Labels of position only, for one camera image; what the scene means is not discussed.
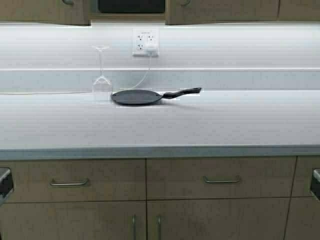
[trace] pan handle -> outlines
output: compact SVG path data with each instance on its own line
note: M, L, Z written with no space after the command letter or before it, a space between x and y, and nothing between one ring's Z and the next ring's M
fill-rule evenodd
M177 91L177 92L166 92L165 94L163 94L163 98L164 99L175 99L175 98L180 97L182 95L198 94L200 92L201 92L201 87L190 88L190 89L185 89L185 90L181 90L181 91Z

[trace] microwave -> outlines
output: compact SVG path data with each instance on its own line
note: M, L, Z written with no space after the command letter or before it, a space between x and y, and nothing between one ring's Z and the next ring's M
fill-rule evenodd
M166 0L97 0L98 10L110 14L158 14L165 12Z

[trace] wooden cabinet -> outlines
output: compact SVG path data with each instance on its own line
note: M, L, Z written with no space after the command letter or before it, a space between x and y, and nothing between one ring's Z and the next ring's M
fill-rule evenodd
M0 21L89 25L90 0L4 0Z
M314 169L320 169L320 156L298 157L292 189L293 197L312 196L310 185Z
M3 240L145 240L146 231L143 201L7 203L0 207Z
M149 201L148 236L154 240L283 240L288 206L288 198Z
M277 20L279 0L166 0L169 25Z
M295 163L296 157L148 159L147 199L289 197Z
M10 203L146 199L144 159L2 161L1 166L13 175Z
M319 21L320 2L317 0L281 0L279 20Z
M290 203L285 240L318 239L320 201L313 197L294 197Z

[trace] countertop edge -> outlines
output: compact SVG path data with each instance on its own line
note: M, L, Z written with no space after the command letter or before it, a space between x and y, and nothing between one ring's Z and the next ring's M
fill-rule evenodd
M150 146L55 149L0 149L0 161L316 156L320 145Z

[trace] power outlet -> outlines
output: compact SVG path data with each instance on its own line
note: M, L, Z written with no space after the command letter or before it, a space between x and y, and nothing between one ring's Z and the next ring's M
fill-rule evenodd
M158 29L133 29L132 34L132 55L149 56L146 46L152 45L156 52L152 56L159 55L159 30Z

